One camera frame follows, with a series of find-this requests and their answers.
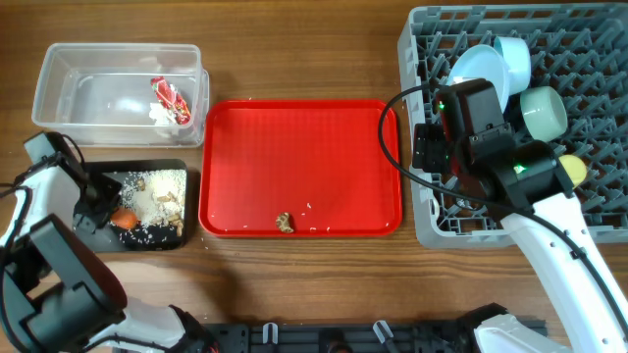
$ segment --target wooden table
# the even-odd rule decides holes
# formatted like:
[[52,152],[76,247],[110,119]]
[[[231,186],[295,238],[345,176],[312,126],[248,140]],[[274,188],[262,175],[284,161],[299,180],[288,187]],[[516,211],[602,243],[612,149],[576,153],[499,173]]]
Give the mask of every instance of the wooden table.
[[[428,5],[420,0],[26,2],[0,7],[0,181],[13,180],[29,165],[22,142],[39,131],[30,120],[31,107],[52,43],[196,44],[218,100],[388,100],[399,92],[401,28],[412,8]],[[405,122],[400,106],[397,111]],[[407,165],[408,125],[400,127]],[[201,149],[85,148],[83,153],[88,161],[181,158],[193,169],[201,166]],[[219,240],[197,227],[179,250],[99,256],[128,295],[154,305],[175,304],[203,323],[411,322],[455,318],[495,301],[515,315],[547,320],[550,335],[566,343],[553,307],[518,248],[422,247],[415,237],[407,179],[403,190],[403,223],[383,238]],[[3,225],[14,204],[0,203]],[[603,245],[601,251],[628,290],[628,246]],[[6,341],[0,348],[10,350]]]

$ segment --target dish rack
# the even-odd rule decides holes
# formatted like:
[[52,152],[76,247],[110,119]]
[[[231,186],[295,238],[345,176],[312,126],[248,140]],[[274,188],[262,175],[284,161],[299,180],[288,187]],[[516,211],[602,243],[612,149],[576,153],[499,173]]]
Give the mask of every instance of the dish rack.
[[[575,194],[597,243],[628,242],[628,5],[561,4],[419,7],[410,12],[397,43],[401,89],[445,84],[449,70],[470,47],[495,37],[519,37],[531,53],[530,87],[552,86],[563,98],[569,125],[550,143],[557,155],[574,154],[588,166]],[[435,91],[404,99],[410,122],[440,124]],[[516,96],[504,113],[520,114]],[[531,140],[525,127],[515,138]],[[433,185],[457,188],[455,176],[411,172]],[[513,244],[486,207],[412,183],[417,238],[432,248],[503,247]]]

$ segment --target yellow object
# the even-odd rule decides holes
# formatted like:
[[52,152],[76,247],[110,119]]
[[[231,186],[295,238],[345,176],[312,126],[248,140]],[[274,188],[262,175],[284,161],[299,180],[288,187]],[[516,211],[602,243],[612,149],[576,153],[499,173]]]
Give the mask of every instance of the yellow object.
[[564,155],[558,158],[562,168],[567,171],[567,175],[573,182],[573,188],[580,185],[587,177],[587,166],[578,157],[573,155]]

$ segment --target white cup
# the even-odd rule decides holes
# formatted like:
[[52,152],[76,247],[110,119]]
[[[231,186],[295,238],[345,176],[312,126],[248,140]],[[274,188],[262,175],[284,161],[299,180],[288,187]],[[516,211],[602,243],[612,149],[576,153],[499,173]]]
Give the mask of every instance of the white cup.
[[528,88],[532,75],[532,65],[530,63],[530,50],[526,42],[519,38],[497,37],[493,47],[508,65],[510,77],[508,93],[513,95]]
[[560,95],[551,87],[521,93],[521,113],[532,138],[549,142],[567,130],[567,112]]

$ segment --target red tray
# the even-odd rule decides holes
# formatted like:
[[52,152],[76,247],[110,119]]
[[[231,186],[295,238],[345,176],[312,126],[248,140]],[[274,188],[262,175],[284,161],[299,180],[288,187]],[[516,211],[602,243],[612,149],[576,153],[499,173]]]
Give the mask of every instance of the red tray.
[[[198,218],[222,237],[381,236],[401,222],[378,100],[226,101],[207,115]],[[385,138],[398,159],[396,114]],[[294,233],[275,225],[292,216]]]

